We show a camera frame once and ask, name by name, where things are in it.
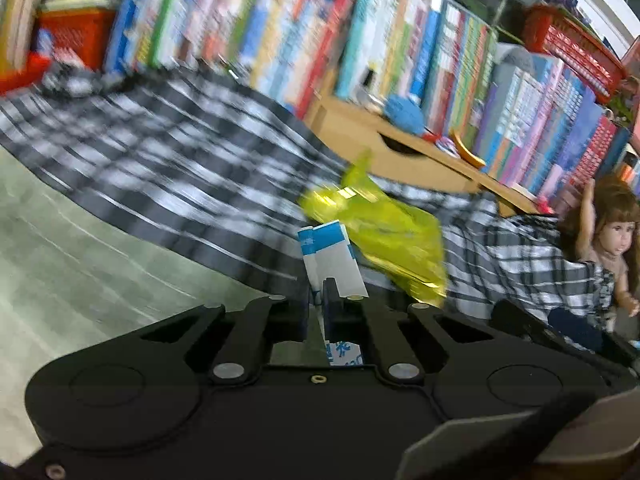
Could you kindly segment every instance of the doll's face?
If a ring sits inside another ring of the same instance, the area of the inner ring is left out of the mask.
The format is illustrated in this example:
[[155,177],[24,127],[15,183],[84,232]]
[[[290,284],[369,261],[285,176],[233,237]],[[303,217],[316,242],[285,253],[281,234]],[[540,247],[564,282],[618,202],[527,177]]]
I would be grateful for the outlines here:
[[598,241],[611,254],[619,256],[631,247],[631,241],[636,230],[635,222],[610,222],[605,224],[598,235]]

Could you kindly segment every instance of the bookshelf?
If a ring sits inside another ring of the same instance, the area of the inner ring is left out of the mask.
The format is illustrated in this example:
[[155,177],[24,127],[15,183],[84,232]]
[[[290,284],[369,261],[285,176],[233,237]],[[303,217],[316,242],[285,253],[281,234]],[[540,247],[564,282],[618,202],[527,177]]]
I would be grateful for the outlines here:
[[336,72],[329,72],[306,125],[335,153],[354,161],[364,150],[372,154],[371,173],[445,192],[486,189],[498,197],[503,216],[537,212],[534,203],[503,186],[469,163],[441,152],[420,137],[407,134],[383,118],[333,96]]

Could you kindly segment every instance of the yellow plastic bag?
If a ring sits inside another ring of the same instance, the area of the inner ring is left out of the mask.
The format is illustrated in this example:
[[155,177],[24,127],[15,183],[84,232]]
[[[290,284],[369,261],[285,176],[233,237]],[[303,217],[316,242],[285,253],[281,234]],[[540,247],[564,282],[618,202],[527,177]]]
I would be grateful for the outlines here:
[[447,290],[440,223],[431,214],[388,197],[367,176],[369,157],[349,168],[342,187],[321,187],[300,199],[309,218],[339,220],[349,238],[409,296],[440,306]]

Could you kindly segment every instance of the black and white fabric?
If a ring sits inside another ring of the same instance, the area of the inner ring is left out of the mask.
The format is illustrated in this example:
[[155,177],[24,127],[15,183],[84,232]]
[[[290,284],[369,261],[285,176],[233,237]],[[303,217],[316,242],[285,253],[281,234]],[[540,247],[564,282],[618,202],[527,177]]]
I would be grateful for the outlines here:
[[[0,144],[37,177],[119,229],[265,292],[299,291],[300,196],[346,163],[272,100],[211,72],[106,81],[55,68],[0,101]],[[495,197],[374,178],[442,225],[449,303],[486,319],[504,297],[546,320],[608,309],[612,278],[566,261],[552,218],[501,218]],[[409,299],[364,259],[370,294]]]

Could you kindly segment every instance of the tiled floor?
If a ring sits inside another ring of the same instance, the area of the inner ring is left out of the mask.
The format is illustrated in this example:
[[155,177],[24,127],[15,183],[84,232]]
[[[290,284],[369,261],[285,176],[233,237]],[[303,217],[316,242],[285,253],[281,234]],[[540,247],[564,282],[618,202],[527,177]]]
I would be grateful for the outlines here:
[[[22,403],[43,364],[202,303],[242,308],[262,296],[98,220],[0,148],[0,460],[37,447]],[[281,344],[272,360],[322,360]]]

